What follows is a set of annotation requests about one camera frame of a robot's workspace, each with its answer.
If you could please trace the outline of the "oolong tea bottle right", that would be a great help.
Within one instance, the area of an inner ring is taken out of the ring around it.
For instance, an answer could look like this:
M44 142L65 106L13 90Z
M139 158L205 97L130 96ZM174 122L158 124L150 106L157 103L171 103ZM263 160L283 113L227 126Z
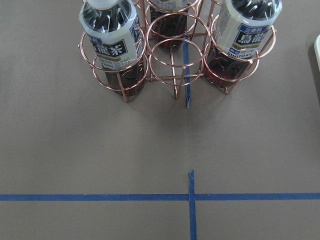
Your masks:
M225 0L215 23L217 45L210 47L205 78L224 88L249 66L283 7L280 0Z

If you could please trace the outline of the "oolong tea bottle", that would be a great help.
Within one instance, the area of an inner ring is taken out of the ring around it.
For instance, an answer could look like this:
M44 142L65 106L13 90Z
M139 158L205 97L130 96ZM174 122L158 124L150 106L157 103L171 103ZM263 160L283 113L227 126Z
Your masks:
M109 85L128 97L140 93L144 61L138 43L141 36L139 16L131 0L86 0L79 21L92 44Z
M188 0L151 0L150 1L157 8L166 11L179 11L188 6ZM163 12L157 10L150 6L150 21L153 22L157 18L168 14L168 12ZM183 14L175 14L166 16L153 25L152 37L156 43L164 41L166 39L172 38L173 36L180 36L185 33L187 29L187 16ZM179 47L183 43L182 40L171 40L166 41L159 45L160 48L170 49Z
M225 0L215 23L217 45L210 47L205 78L224 88L249 66L283 7L280 0Z

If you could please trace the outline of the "cream bear serving tray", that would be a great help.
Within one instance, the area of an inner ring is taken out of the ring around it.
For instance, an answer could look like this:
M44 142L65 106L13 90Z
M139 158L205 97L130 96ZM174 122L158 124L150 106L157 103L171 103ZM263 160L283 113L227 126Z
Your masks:
M317 66L318 66L318 69L320 69L320 35L316 37L313 46L314 46Z

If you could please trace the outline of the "oolong tea bottle left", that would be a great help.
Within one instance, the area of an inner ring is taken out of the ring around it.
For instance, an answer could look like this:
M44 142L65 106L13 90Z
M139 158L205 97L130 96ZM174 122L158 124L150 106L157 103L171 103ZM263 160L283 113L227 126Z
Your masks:
M79 21L92 44L109 85L128 97L140 93L144 61L138 43L141 36L139 16L131 0L86 0Z

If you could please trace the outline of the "oolong tea bottle rear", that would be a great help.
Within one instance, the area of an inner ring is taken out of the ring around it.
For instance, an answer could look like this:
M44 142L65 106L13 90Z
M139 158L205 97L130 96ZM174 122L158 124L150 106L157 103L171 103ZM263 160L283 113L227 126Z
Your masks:
M150 1L157 8L166 11L179 11L188 6L188 0L151 0ZM168 12L163 12L157 10L150 6L150 21L153 22L157 18L168 14ZM175 14L166 16L153 25L152 37L156 43L164 41L166 39L172 38L173 36L180 36L185 33L187 29L187 16L183 14ZM166 41L159 45L160 48L170 49L179 47L183 43L182 40L171 40Z

